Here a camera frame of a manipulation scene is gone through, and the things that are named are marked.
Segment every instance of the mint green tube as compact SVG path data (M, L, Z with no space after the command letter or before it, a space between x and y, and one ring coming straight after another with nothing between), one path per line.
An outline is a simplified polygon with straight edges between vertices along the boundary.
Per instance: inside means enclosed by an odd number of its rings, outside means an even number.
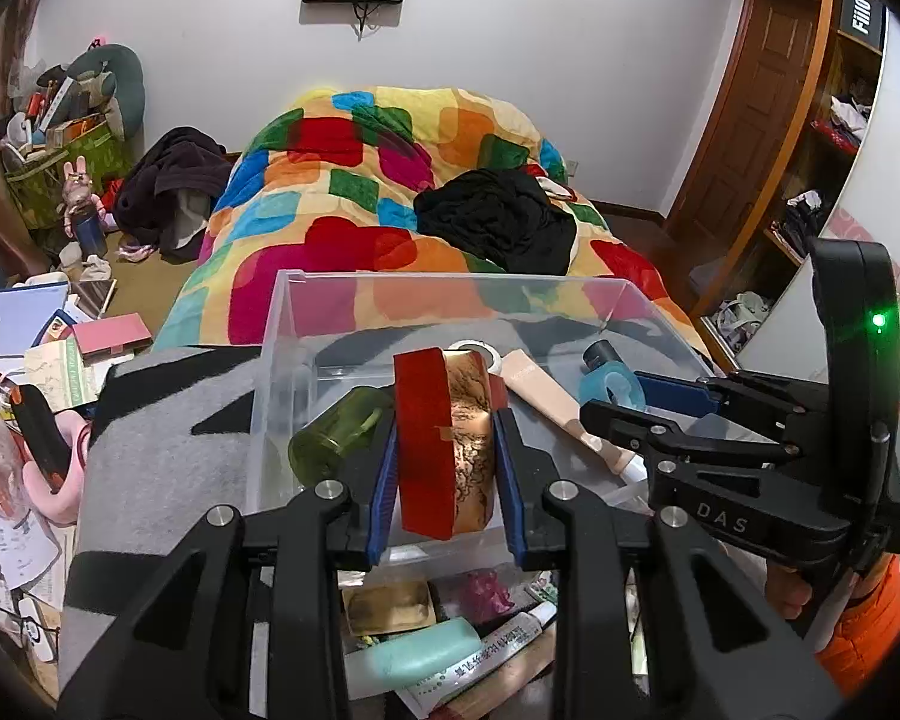
M462 617L392 638L343 659L351 700L413 685L458 664L480 649L473 626Z

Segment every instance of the green basket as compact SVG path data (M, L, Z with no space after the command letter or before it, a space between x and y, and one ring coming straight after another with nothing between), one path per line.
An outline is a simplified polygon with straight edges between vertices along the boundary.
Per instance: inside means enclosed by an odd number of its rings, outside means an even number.
M63 202L63 165L77 162L79 156L87 160L87 173L97 194L103 194L103 177L122 178L133 167L127 144L114 138L104 122L40 162L8 173L7 188L26 228L42 230L58 225L61 215L56 209Z

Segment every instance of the bed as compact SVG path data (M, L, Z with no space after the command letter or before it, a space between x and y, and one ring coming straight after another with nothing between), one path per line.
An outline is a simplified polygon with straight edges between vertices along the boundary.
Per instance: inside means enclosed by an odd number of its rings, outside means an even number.
M416 232L413 198L476 167L519 167L566 183L557 148L501 100L389 87L306 95L264 127L234 166L200 264L156 346L261 343L281 269L501 272ZM568 276L629 279L706 352L653 265L613 237L588 200L574 193L552 201L577 225Z

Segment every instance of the transparent storage box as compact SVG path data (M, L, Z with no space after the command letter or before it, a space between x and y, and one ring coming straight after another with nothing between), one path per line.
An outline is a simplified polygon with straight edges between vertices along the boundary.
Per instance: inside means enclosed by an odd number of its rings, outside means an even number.
M610 341L631 370L695 380L713 375L629 281L509 274L305 274L280 271L253 402L245 512L286 504L302 485L290 436L353 386L394 382L394 354L475 338L501 355L522 348L574 397L583 351ZM550 453L563 478L613 503L628 497L604 461L512 392L526 445ZM480 533L428 541L400 527L365 584L431 579L511 559L500 503Z

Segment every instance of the wooden door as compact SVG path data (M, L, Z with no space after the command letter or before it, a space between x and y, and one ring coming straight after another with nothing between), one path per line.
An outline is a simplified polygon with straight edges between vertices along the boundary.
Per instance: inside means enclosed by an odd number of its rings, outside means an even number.
M695 259L726 252L754 207L797 106L819 10L814 0L751 1L724 104L667 220Z

